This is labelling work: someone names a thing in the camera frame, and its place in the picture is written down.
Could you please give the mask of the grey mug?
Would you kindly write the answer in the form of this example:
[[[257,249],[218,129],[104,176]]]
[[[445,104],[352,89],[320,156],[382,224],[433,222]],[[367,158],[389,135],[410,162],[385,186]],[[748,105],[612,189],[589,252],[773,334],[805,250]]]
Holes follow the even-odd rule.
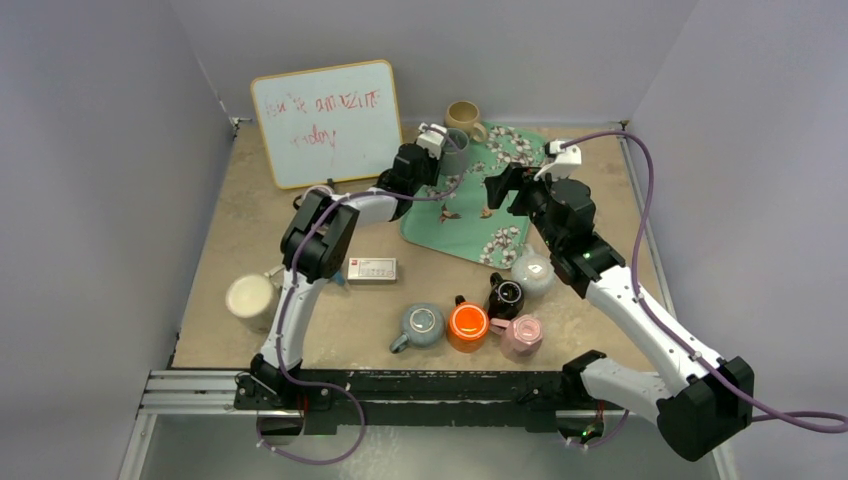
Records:
[[[469,145],[470,139],[465,132],[457,128],[447,129],[447,139],[440,160],[442,176],[457,176],[467,170]]]

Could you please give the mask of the beige brown mug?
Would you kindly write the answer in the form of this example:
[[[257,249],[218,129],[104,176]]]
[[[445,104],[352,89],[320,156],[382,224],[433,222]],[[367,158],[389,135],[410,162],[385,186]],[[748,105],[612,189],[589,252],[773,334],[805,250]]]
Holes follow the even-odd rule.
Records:
[[[488,129],[482,123],[479,107],[470,101],[457,101],[447,107],[444,125],[463,131],[470,140],[478,143],[488,140]]]

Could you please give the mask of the mauve purple mug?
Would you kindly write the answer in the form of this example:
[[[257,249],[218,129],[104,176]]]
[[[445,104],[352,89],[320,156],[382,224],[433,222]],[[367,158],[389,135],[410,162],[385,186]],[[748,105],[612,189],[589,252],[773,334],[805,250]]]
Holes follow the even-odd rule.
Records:
[[[321,184],[321,185],[313,185],[308,187],[302,194],[298,195],[295,200],[297,202],[302,202],[305,197],[311,192],[321,192],[327,195],[333,195],[335,190],[329,185]]]

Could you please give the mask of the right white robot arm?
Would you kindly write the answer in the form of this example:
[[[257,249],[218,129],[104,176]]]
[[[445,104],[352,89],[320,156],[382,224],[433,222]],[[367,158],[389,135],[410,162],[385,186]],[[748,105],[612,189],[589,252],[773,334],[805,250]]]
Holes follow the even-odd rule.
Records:
[[[564,365],[564,399],[576,407],[610,401],[654,423],[681,458],[696,461],[747,428],[755,374],[741,357],[724,359],[695,339],[633,280],[624,258],[595,230],[591,190],[573,179],[555,180],[511,163],[485,179],[487,206],[526,216],[550,252],[556,276],[603,312],[628,336],[655,371],[622,367],[600,353]]]

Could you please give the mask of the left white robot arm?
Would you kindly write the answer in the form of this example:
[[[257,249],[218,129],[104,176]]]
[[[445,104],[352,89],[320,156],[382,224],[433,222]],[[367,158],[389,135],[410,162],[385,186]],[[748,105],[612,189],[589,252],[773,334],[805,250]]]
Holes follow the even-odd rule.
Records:
[[[281,240],[283,284],[268,337],[250,364],[259,395],[272,408],[297,399],[294,378],[303,360],[305,334],[321,290],[346,258],[358,227],[401,218],[417,192],[437,183],[442,156],[433,147],[401,145],[392,166],[362,192],[310,192]]]

